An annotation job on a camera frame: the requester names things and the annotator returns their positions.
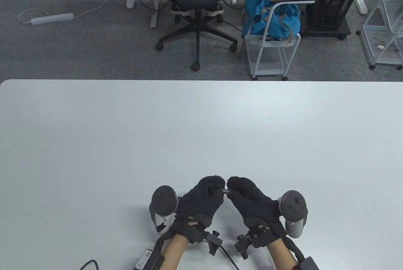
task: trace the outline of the controller handle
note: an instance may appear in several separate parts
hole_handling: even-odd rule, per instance
[[[148,210],[158,234],[163,235],[171,227],[172,215],[176,212],[179,199],[175,190],[168,185],[154,191]]]
[[[295,190],[289,190],[279,199],[281,215],[285,218],[285,230],[292,238],[299,238],[304,229],[308,209],[304,197]]]

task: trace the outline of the forearm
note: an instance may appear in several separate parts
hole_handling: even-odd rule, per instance
[[[160,270],[176,270],[188,244],[189,240],[187,238],[176,234],[162,252],[165,260]]]
[[[285,246],[282,239],[278,239],[267,245],[277,270],[293,270],[298,265],[290,250]]]

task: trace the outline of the hand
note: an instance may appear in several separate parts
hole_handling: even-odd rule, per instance
[[[287,233],[279,219],[281,213],[278,201],[264,195],[247,178],[232,176],[228,179],[227,187],[231,191],[227,197],[242,215],[243,222],[250,231],[259,236],[269,228],[272,237],[266,241],[270,243],[286,237]]]
[[[204,230],[211,225],[213,216],[224,201],[225,181],[222,177],[206,176],[179,201],[176,218],[194,218],[197,228]]]

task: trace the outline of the chair wheel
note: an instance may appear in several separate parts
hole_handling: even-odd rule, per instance
[[[200,69],[200,64],[198,62],[194,62],[190,66],[190,69],[193,70],[194,72],[197,72]]]
[[[237,43],[233,43],[231,44],[231,46],[229,47],[229,50],[231,52],[236,52],[236,49],[238,48],[238,44]]]
[[[161,42],[158,42],[157,44],[154,45],[154,48],[157,51],[162,51],[164,49],[164,45]]]

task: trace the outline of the chair base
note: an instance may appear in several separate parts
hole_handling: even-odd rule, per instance
[[[172,39],[174,37],[180,36],[182,34],[186,34],[189,32],[195,32],[196,33],[196,62],[194,62],[191,65],[191,70],[194,72],[198,71],[200,69],[200,63],[199,63],[199,54],[200,54],[200,33],[201,32],[208,32],[210,34],[214,34],[216,36],[219,36],[221,38],[224,38],[226,40],[232,41],[233,44],[230,46],[230,51],[235,52],[238,44],[238,40],[236,40],[234,37],[216,29],[215,27],[207,25],[209,21],[214,19],[215,17],[204,17],[202,19],[202,11],[200,9],[195,10],[195,17],[190,17],[190,16],[182,16],[181,18],[185,19],[187,22],[189,22],[188,25],[170,33],[167,34],[163,37],[161,37],[158,40],[158,43],[155,44],[155,49],[157,51],[161,51],[164,48],[164,41],[167,41],[169,39]]]

